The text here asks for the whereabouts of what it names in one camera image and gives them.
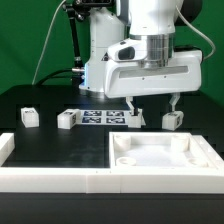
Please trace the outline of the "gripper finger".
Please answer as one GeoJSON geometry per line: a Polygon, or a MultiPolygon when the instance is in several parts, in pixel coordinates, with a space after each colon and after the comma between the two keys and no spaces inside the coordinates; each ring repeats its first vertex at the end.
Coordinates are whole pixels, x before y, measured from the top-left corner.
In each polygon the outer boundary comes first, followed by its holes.
{"type": "Polygon", "coordinates": [[[129,107],[130,110],[130,114],[131,116],[138,116],[138,108],[136,108],[133,104],[133,97],[132,96],[128,96],[126,97],[126,104],[129,107]]]}
{"type": "Polygon", "coordinates": [[[177,102],[180,99],[180,94],[179,93],[173,93],[171,96],[171,99],[169,101],[169,104],[171,105],[171,111],[174,112],[175,111],[175,107],[177,102]]]}

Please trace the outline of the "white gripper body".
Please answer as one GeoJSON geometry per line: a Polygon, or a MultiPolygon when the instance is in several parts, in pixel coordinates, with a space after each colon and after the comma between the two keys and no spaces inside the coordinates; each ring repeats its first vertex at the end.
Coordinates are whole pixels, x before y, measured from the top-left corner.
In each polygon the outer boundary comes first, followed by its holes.
{"type": "Polygon", "coordinates": [[[168,64],[144,68],[138,62],[106,63],[104,92],[109,98],[196,91],[201,86],[200,50],[174,52],[168,64]]]}

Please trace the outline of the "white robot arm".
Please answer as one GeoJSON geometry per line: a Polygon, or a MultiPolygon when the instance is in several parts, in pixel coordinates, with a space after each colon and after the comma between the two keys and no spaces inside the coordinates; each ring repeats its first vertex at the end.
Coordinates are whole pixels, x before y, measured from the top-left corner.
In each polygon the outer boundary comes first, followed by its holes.
{"type": "Polygon", "coordinates": [[[91,54],[83,93],[126,99],[195,91],[201,86],[202,52],[174,48],[175,25],[189,0],[115,0],[116,13],[90,10],[91,54]]]}

